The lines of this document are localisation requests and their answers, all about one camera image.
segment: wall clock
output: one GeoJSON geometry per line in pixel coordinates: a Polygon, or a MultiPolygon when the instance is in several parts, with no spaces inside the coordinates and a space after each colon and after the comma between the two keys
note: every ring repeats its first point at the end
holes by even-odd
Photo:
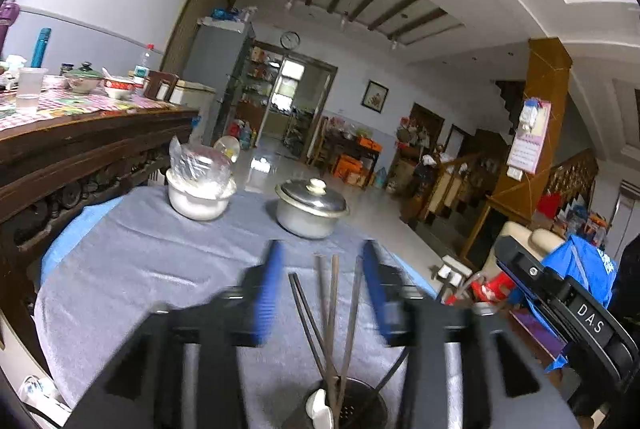
{"type": "Polygon", "coordinates": [[[285,32],[280,36],[280,44],[287,50],[295,50],[300,45],[300,36],[295,32],[285,32]]]}

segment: refrigerator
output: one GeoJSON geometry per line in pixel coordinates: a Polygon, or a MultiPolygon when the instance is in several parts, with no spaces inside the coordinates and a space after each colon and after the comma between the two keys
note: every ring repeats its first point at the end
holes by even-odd
{"type": "Polygon", "coordinates": [[[216,91],[203,128],[205,146],[224,135],[235,116],[242,90],[242,67],[254,37],[250,23],[215,21],[212,26],[198,28],[182,79],[216,91]]]}

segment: checkered tablecloth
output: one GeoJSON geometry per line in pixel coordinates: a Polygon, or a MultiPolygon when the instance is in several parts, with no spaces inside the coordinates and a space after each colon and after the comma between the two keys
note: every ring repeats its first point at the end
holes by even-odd
{"type": "Polygon", "coordinates": [[[173,107],[161,101],[151,101],[134,94],[129,101],[108,98],[101,88],[88,95],[74,94],[69,90],[44,90],[40,94],[38,110],[35,114],[21,112],[15,107],[15,93],[0,94],[0,132],[16,126],[23,126],[39,120],[55,119],[77,114],[90,114],[101,110],[130,110],[131,108],[173,107]]]}

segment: plastic cup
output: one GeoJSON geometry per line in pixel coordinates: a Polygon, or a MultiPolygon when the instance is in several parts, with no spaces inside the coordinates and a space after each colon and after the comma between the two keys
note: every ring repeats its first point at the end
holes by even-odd
{"type": "Polygon", "coordinates": [[[21,113],[34,114],[38,110],[38,101],[42,91],[46,68],[20,68],[18,90],[15,94],[15,107],[21,113]]]}

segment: wooden column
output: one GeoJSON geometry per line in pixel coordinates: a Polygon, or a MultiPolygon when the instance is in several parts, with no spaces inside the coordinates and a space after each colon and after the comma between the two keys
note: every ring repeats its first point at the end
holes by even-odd
{"type": "MultiPolygon", "coordinates": [[[[520,219],[520,223],[530,220],[549,178],[560,138],[572,63],[571,57],[557,37],[529,39],[529,69],[524,99],[537,97],[551,102],[551,117],[549,117],[545,143],[536,174],[524,173],[522,180],[518,182],[507,176],[505,165],[494,192],[487,202],[489,207],[500,210],[510,218],[520,219]]],[[[478,218],[472,234],[460,253],[462,258],[466,258],[486,215],[483,214],[478,218]]]]}

